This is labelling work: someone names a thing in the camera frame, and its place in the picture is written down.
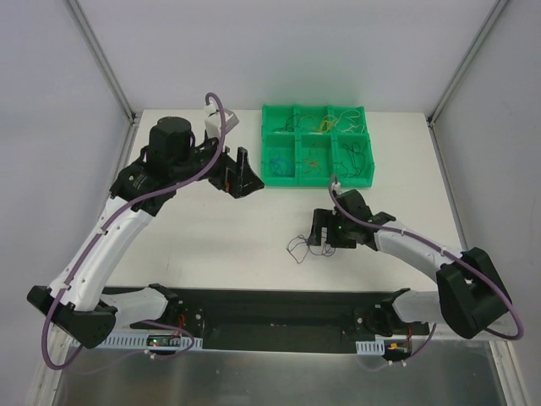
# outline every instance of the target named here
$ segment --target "white wall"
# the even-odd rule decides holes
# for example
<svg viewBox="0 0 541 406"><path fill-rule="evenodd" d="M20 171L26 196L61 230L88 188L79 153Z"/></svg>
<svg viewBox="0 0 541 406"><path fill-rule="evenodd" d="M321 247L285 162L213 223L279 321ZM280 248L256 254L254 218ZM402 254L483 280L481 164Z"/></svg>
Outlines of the white wall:
<svg viewBox="0 0 541 406"><path fill-rule="evenodd" d="M429 113L495 0L82 0L136 110L363 104Z"/></svg>
<svg viewBox="0 0 541 406"><path fill-rule="evenodd" d="M467 243L484 247L526 325L516 344L541 399L541 2L511 2L436 123Z"/></svg>
<svg viewBox="0 0 541 406"><path fill-rule="evenodd" d="M90 231L127 122L62 1L0 5L0 393L25 403L43 316L26 302Z"/></svg>

